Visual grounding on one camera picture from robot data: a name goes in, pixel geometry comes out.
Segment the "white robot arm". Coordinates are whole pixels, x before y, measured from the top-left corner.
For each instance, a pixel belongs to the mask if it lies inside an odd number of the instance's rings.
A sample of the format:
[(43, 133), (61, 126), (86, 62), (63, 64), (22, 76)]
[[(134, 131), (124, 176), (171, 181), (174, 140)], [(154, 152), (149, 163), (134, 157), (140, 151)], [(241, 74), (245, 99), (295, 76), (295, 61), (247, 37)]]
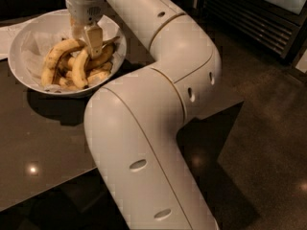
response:
[[(66, 0), (83, 25), (100, 0)], [(216, 113), (221, 58), (170, 0), (106, 0), (154, 62), (103, 85), (84, 112), (96, 166), (130, 230), (220, 230), (177, 146), (177, 132)]]

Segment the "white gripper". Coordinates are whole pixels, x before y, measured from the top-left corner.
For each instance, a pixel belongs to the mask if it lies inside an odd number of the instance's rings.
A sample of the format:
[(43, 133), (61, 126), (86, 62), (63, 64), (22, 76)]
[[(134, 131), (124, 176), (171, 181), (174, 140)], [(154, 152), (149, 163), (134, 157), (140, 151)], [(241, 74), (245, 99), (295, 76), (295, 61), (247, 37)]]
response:
[(97, 24), (103, 16), (104, 0), (65, 0), (66, 8), (70, 12), (71, 35), (75, 39), (84, 38), (92, 59), (102, 53), (103, 29)]

